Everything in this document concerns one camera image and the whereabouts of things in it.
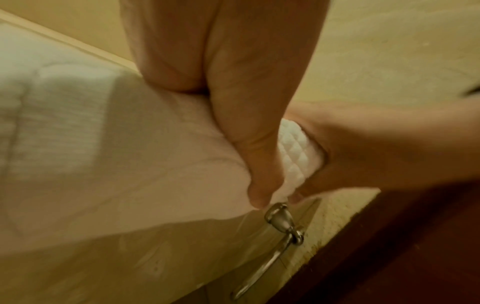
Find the silver handle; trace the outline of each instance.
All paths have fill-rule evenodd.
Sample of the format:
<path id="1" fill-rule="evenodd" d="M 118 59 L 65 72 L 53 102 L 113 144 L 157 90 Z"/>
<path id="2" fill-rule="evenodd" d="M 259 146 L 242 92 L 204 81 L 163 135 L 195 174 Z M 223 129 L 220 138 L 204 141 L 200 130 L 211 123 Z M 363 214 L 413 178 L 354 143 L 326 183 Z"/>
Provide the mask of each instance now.
<path id="1" fill-rule="evenodd" d="M 252 287 L 255 282 L 273 265 L 273 263 L 287 250 L 291 245 L 301 245 L 304 242 L 303 227 L 296 227 L 292 215 L 287 205 L 278 203 L 273 205 L 265 214 L 267 223 L 275 227 L 278 231 L 285 233 L 285 236 L 275 246 L 265 258 L 264 262 L 253 271 L 243 282 L 235 288 L 230 294 L 232 300 L 238 300 L 242 295 Z"/>

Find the beige wall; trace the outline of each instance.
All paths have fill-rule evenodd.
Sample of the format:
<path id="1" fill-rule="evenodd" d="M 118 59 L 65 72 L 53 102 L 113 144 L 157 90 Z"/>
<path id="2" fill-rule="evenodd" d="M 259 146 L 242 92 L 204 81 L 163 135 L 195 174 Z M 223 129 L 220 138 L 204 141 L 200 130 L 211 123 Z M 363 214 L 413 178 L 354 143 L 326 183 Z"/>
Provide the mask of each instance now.
<path id="1" fill-rule="evenodd" d="M 130 59 L 118 0 L 0 0 L 0 10 Z"/>

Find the dark wood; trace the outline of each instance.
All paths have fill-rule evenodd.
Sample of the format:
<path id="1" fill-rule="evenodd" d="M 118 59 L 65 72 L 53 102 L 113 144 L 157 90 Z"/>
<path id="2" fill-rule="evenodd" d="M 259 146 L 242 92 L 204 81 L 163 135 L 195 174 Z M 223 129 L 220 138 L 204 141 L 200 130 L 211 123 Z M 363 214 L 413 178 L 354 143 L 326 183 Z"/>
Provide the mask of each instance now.
<path id="1" fill-rule="evenodd" d="M 480 303 L 479 274 L 480 184 L 385 192 L 269 303 Z"/>

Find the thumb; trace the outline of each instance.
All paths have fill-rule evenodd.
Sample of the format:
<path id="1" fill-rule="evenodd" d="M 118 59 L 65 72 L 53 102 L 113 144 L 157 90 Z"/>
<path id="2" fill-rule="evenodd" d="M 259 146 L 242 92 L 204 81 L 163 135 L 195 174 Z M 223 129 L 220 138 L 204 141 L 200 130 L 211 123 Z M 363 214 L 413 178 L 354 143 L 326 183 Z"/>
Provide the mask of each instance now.
<path id="1" fill-rule="evenodd" d="M 335 165 L 327 164 L 324 168 L 315 172 L 295 192 L 288 197 L 288 202 L 298 204 L 306 198 L 345 187 L 346 179 Z"/>
<path id="2" fill-rule="evenodd" d="M 282 158 L 277 148 L 277 135 L 255 145 L 237 146 L 251 175 L 248 197 L 250 204 L 262 209 L 270 204 L 273 193 L 284 183 Z"/>

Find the white mattress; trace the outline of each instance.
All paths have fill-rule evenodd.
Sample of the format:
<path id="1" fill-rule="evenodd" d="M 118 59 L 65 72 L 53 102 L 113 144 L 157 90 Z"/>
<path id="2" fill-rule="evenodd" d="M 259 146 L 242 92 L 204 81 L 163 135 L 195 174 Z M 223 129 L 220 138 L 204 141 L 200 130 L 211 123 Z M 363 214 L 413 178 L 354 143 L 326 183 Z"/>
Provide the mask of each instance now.
<path id="1" fill-rule="evenodd" d="M 145 288 L 155 290 L 143 295 L 151 302 L 169 302 L 280 237 L 251 212 L 247 169 L 204 97 L 155 91 L 133 73 L 0 25 L 0 118 L 0 255 L 9 255 L 0 264 L 10 277 L 44 276 L 22 278 L 29 292 L 9 285 L 16 302 L 106 303 L 102 275 L 115 285 L 112 303 L 148 303 Z M 323 161 L 290 121 L 279 148 L 286 181 L 272 202 Z"/>

